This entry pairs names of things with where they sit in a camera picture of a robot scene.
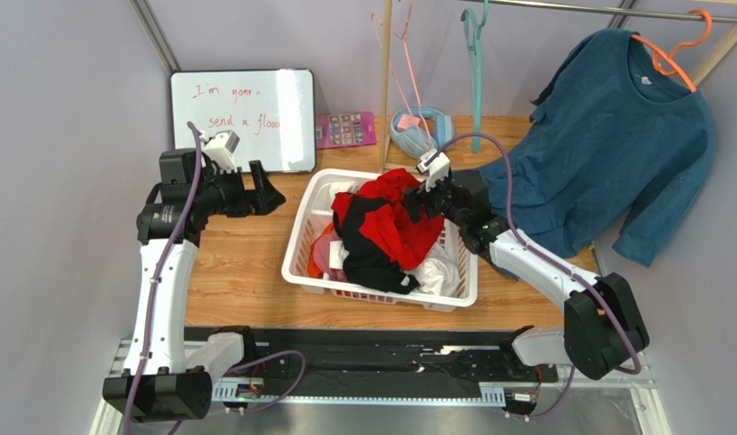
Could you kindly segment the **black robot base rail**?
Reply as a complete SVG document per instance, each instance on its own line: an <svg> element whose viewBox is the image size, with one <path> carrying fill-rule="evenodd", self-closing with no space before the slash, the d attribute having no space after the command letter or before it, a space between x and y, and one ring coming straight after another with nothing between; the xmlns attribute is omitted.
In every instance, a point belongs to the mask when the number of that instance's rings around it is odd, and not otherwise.
<svg viewBox="0 0 737 435"><path fill-rule="evenodd" d="M560 387L559 367L521 368L507 331L254 328L244 378L266 396L368 401L477 399L487 382L519 392Z"/></svg>

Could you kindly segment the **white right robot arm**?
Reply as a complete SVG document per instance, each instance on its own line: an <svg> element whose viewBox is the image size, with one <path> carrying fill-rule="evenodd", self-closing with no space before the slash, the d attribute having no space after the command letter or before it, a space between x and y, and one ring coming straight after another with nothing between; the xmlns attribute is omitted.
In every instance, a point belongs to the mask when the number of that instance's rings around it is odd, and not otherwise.
<svg viewBox="0 0 737 435"><path fill-rule="evenodd" d="M627 280L573 266L512 227L506 214L493 212L476 171L428 178L408 188L402 203L413 222L443 217L453 223L473 255L531 285L563 314L560 328L525 326L514 332L505 342L512 361L568 365L591 380L612 371L640 372L638 354L650 337ZM627 362L634 365L630 370Z"/></svg>

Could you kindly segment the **teal plastic hanger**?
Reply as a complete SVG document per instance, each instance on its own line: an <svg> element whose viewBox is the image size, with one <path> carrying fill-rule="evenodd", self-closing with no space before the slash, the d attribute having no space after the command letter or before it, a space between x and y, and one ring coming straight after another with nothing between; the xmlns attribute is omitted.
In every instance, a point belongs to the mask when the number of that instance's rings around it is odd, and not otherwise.
<svg viewBox="0 0 737 435"><path fill-rule="evenodd" d="M489 1L482 1L481 14L466 8L461 14L470 71L471 130L481 132L483 103L482 30L488 22Z"/></svg>

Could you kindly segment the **red t shirt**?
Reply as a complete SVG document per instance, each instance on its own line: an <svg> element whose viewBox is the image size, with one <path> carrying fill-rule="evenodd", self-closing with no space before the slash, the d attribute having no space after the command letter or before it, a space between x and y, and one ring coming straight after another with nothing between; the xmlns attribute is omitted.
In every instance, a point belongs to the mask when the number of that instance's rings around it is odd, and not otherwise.
<svg viewBox="0 0 737 435"><path fill-rule="evenodd" d="M416 268L428 255L444 229L444 218L423 215L415 222L402 203L405 192L421 182L406 169L392 169L377 179L364 183L355 193L339 192L331 209L335 223L343 226L349 211L356 211L360 202L377 199L379 208L358 212L364 222L357 228L401 269Z"/></svg>

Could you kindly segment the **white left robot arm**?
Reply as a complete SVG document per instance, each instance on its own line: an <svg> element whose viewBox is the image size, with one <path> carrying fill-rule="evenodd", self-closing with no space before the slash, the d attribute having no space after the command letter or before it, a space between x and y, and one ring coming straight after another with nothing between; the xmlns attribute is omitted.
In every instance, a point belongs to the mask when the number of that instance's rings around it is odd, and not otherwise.
<svg viewBox="0 0 737 435"><path fill-rule="evenodd" d="M160 182L137 216L141 293L130 352L102 397L132 422L201 420L213 387L254 352L246 326L219 327L192 355L185 350L185 313L200 235L213 216L265 216L286 201L252 160L253 188L238 169L218 169L195 149L159 157Z"/></svg>

